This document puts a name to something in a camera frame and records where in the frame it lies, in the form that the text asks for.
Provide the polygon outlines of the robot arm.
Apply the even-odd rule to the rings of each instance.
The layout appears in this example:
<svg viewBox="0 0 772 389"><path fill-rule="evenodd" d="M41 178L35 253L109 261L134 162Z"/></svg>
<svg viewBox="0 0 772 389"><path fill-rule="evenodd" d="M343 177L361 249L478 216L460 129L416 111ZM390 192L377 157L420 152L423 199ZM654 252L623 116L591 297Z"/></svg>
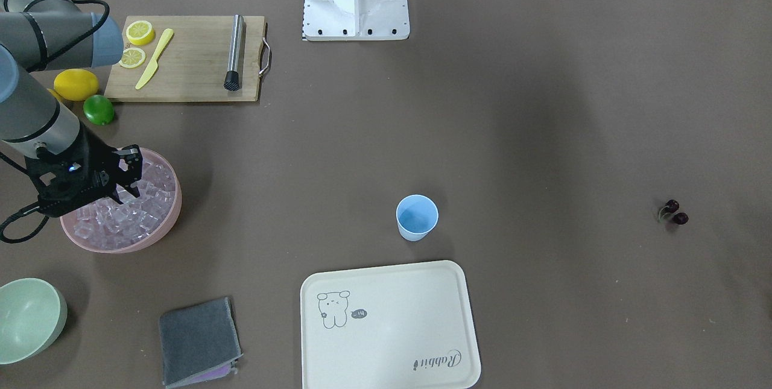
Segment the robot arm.
<svg viewBox="0 0 772 389"><path fill-rule="evenodd" d="M100 0L2 0L1 138L23 156L33 208L60 218L119 190L139 192L138 145L115 148L89 130L35 78L36 71L119 62L123 34Z"/></svg>

